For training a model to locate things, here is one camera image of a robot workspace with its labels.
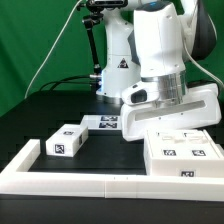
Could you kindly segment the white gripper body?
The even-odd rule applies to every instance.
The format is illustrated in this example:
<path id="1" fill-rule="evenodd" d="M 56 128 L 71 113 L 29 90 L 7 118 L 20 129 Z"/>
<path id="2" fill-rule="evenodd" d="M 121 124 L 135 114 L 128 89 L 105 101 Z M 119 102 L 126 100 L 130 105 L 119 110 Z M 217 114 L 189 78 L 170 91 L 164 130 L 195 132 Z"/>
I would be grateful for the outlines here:
<path id="1" fill-rule="evenodd" d="M 221 109 L 215 83 L 188 89 L 177 105 L 157 107 L 154 103 L 121 107 L 121 130 L 126 141 L 144 138 L 146 130 L 195 129 L 218 124 Z"/>

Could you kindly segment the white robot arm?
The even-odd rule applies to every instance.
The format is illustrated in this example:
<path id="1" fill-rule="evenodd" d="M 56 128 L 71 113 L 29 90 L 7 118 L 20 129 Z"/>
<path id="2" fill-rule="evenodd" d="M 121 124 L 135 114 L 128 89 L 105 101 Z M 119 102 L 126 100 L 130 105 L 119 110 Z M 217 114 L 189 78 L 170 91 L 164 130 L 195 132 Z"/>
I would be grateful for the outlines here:
<path id="1" fill-rule="evenodd" d="M 107 64 L 99 98 L 122 105 L 121 131 L 127 141 L 140 140 L 150 129 L 191 129 L 219 123 L 215 83 L 188 87 L 185 62 L 207 57 L 216 30 L 201 0 L 181 0 L 179 15 L 164 0 L 131 0 L 121 10 L 102 11 L 107 35 Z"/>

